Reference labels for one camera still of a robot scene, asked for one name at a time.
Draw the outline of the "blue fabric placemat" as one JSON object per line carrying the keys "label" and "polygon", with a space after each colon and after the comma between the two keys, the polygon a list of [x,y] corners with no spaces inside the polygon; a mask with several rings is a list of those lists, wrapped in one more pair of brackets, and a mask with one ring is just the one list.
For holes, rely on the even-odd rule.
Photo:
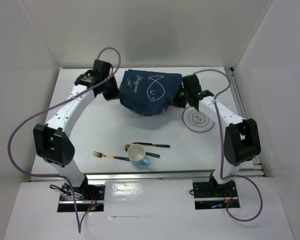
{"label": "blue fabric placemat", "polygon": [[168,109],[182,83],[179,73],[129,69],[124,72],[120,103],[142,116],[154,116]]}

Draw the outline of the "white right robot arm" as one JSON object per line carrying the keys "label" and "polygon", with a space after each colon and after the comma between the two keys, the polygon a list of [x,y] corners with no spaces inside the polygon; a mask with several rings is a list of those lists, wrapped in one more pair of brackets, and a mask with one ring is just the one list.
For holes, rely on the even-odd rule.
{"label": "white right robot arm", "polygon": [[213,94],[202,90],[196,74],[184,76],[182,86],[172,100],[178,107],[189,105],[208,116],[221,130],[221,163],[209,176],[208,190],[213,196],[220,196],[229,187],[243,163],[252,161],[261,153],[257,122],[245,119],[217,100],[217,97],[230,88]]}

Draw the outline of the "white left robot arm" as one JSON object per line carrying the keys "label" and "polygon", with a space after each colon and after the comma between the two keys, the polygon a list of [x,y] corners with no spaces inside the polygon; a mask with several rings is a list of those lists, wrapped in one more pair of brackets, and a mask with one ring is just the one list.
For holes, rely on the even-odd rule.
{"label": "white left robot arm", "polygon": [[71,132],[97,95],[102,94],[106,100],[119,96],[112,70],[111,63],[96,59],[93,68],[75,80],[67,103],[45,124],[37,124],[33,129],[36,154],[70,180],[70,192],[78,200],[90,200],[98,189],[88,183],[88,178],[74,160],[75,147],[70,140]]}

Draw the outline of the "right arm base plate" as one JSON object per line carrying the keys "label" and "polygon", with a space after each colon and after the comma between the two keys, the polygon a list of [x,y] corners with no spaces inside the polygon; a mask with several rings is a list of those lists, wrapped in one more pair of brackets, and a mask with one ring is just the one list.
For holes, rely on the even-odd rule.
{"label": "right arm base plate", "polygon": [[227,204],[229,208],[240,208],[237,187],[234,181],[228,186],[214,193],[208,182],[193,182],[193,188],[189,194],[194,197],[194,206],[196,210],[225,209]]}

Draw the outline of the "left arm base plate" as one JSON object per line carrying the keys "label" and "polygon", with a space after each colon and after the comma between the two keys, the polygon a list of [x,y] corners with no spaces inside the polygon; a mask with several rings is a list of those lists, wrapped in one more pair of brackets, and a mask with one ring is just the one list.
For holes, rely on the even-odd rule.
{"label": "left arm base plate", "polygon": [[[96,190],[89,193],[88,197],[77,192],[74,193],[78,212],[86,212],[88,208],[92,206],[95,206],[91,210],[92,212],[104,211],[106,185],[102,183],[94,186],[96,187]],[[70,213],[75,211],[74,198],[72,196],[71,189],[67,184],[63,183],[61,187],[51,184],[49,188],[59,191],[60,193],[57,207],[58,213]]]}

